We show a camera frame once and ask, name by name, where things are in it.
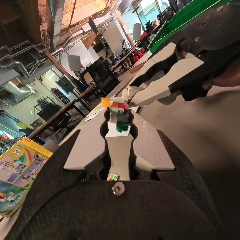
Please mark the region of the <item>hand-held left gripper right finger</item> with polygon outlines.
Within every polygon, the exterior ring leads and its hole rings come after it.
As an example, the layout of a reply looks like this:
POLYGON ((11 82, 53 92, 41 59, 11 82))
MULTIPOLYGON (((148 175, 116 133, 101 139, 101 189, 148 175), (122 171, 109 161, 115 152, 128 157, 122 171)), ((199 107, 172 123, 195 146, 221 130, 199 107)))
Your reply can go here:
POLYGON ((157 129, 132 110, 129 111, 129 117, 134 168, 145 172, 174 170, 174 164, 157 129))

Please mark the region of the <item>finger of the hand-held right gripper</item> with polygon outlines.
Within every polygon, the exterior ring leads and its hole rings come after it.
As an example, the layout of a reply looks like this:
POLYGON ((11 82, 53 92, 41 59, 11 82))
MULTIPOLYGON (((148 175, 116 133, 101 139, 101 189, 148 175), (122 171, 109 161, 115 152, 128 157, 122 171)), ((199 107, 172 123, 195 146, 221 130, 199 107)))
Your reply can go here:
POLYGON ((129 102, 129 107, 142 107, 151 104, 153 101, 170 96, 170 85, 203 63, 204 62, 197 57, 179 60, 162 78, 151 82, 146 88, 135 93, 129 102))
POLYGON ((177 62, 176 44, 171 42, 146 61, 128 88, 140 87, 161 70, 170 69, 177 62))

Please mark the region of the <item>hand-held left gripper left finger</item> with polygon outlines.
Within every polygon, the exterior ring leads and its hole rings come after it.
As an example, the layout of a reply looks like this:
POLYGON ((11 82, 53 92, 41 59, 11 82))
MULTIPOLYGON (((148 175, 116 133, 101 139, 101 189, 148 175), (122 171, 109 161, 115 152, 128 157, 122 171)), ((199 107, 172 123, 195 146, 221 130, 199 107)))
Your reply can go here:
POLYGON ((109 108, 104 108, 80 130, 65 162, 65 170, 101 171, 106 155, 109 108))

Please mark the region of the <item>colourful lego model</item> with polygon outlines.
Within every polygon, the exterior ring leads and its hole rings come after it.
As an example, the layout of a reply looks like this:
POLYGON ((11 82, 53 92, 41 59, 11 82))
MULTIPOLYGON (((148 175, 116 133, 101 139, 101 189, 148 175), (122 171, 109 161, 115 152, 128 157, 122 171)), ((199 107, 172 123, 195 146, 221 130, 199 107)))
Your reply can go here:
POLYGON ((130 132, 129 107, 127 99, 122 97, 101 98, 101 105, 109 108, 107 137, 125 137, 130 132))

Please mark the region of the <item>lego set box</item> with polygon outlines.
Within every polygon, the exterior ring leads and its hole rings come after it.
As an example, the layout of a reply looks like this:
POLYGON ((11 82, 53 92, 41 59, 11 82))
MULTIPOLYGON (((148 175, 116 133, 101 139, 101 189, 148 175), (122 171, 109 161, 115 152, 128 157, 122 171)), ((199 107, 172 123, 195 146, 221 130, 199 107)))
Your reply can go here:
POLYGON ((0 216, 10 217, 27 193, 52 152, 23 137, 0 156, 0 216))

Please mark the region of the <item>person's right hand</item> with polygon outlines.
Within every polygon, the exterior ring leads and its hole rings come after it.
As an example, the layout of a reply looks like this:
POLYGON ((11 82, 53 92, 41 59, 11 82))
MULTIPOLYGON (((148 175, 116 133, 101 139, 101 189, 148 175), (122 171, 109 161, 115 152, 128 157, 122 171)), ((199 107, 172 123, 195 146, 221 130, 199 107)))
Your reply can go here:
POLYGON ((236 87, 240 85, 240 58, 232 62, 224 73, 204 82, 203 89, 210 90, 212 86, 218 87, 236 87))

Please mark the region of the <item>flat cardboard board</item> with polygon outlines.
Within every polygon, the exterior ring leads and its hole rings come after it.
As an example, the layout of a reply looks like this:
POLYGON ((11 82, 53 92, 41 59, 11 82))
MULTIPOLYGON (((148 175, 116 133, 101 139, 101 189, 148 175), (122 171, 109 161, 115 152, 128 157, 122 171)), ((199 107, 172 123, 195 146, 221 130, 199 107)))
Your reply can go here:
POLYGON ((146 61, 150 58, 152 53, 150 51, 146 52, 130 69, 129 72, 132 74, 136 71, 139 71, 146 61))

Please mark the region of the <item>green plastic bin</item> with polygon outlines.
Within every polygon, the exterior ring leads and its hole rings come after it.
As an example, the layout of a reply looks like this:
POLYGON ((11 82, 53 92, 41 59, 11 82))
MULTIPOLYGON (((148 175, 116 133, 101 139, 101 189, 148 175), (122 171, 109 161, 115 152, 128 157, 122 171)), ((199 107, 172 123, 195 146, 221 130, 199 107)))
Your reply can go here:
POLYGON ((148 50, 154 54, 157 49, 173 34, 180 31, 188 23, 212 7, 230 3, 231 0, 193 0, 177 13, 170 21, 166 21, 148 45, 148 50))

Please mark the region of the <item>wooden desk with black legs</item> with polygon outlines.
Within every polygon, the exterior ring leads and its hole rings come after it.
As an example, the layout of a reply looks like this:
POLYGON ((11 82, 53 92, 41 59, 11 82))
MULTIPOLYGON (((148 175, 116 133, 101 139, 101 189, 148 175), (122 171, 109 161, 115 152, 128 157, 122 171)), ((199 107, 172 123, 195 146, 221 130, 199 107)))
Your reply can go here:
POLYGON ((129 58, 130 62, 134 64, 132 56, 137 55, 136 53, 137 48, 138 48, 137 45, 134 45, 133 47, 131 47, 131 49, 123 58, 120 58, 113 66, 110 67, 110 70, 115 71, 120 65, 122 65, 126 61, 127 58, 129 58))

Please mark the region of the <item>open instruction booklet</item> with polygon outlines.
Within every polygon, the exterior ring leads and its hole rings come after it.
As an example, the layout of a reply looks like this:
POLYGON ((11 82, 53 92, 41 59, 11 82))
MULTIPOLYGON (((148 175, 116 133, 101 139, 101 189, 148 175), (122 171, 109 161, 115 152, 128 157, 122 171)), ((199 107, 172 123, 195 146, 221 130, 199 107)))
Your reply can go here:
MULTIPOLYGON (((135 112, 138 110, 139 106, 131 107, 131 110, 134 110, 135 112)), ((89 121, 93 119, 97 114, 99 114, 102 110, 104 110, 104 107, 102 106, 102 101, 86 116, 85 121, 89 121)))

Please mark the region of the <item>black floor lamp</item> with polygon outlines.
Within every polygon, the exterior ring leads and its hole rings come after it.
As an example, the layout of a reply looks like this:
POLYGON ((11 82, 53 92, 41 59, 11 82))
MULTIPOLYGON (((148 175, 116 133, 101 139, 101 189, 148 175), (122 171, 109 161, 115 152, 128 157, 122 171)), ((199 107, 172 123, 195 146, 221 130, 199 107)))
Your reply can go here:
POLYGON ((139 7, 140 7, 140 6, 137 6, 137 7, 133 10, 132 14, 133 14, 133 13, 136 13, 136 14, 137 14, 138 19, 139 19, 139 21, 140 21, 140 24, 141 24, 141 26, 142 26, 142 28, 143 28, 143 31, 145 31, 145 27, 144 27, 144 25, 143 25, 143 23, 142 23, 142 21, 141 21, 141 19, 140 19, 140 16, 139 16, 139 14, 138 14, 138 9, 139 9, 139 7))

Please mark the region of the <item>black mesh office chair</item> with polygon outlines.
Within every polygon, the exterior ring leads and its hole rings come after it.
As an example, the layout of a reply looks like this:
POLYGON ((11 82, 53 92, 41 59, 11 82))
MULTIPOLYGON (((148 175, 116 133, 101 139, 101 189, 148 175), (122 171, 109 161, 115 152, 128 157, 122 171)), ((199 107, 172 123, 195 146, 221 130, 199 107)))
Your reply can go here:
POLYGON ((93 64, 87 66, 86 70, 92 77, 102 97, 106 97, 120 83, 102 56, 93 64))

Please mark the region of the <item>black monitor on stand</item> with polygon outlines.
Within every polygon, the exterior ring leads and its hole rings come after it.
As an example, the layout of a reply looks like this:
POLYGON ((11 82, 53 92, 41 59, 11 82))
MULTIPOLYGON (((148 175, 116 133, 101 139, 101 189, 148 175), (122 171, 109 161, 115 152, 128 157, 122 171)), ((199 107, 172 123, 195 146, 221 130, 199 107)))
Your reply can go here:
POLYGON ((70 81, 66 75, 59 77, 55 84, 68 96, 77 89, 76 85, 70 81))

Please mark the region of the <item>silver ventilation duct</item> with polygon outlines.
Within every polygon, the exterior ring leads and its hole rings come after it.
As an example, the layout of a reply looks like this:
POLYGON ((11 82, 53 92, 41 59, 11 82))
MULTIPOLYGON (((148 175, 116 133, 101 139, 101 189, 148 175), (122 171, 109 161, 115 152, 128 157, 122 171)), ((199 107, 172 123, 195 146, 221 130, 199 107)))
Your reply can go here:
POLYGON ((50 58, 61 61, 67 45, 81 37, 84 31, 70 34, 73 22, 63 24, 66 0, 44 0, 45 10, 40 13, 40 0, 0 1, 0 71, 15 70, 29 78, 50 58), (58 44, 62 26, 66 39, 58 44))

